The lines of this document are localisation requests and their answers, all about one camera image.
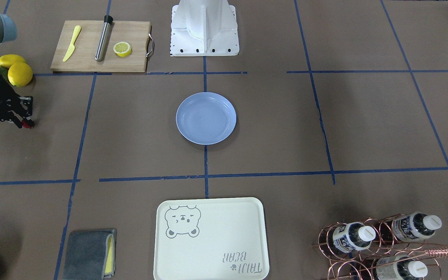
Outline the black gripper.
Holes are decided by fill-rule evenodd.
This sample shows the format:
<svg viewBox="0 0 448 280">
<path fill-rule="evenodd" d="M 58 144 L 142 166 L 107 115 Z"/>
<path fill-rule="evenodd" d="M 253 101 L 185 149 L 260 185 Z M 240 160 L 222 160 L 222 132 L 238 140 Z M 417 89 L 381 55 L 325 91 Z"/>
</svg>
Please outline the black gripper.
<svg viewBox="0 0 448 280">
<path fill-rule="evenodd" d="M 11 112 L 17 113 L 22 119 L 16 117 Z M 33 115 L 33 97 L 20 97 L 11 85 L 0 77 L 0 121 L 10 121 L 19 129 L 23 128 L 23 124 L 35 124 L 30 119 Z"/>
</svg>

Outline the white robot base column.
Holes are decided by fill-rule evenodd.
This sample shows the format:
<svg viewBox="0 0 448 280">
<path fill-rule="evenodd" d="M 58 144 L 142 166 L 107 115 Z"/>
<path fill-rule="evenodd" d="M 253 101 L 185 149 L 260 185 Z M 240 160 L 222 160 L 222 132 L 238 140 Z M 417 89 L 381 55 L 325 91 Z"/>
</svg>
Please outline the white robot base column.
<svg viewBox="0 0 448 280">
<path fill-rule="evenodd" d="M 227 0 L 181 0 L 172 7 L 170 56 L 236 56 L 235 6 Z"/>
</svg>

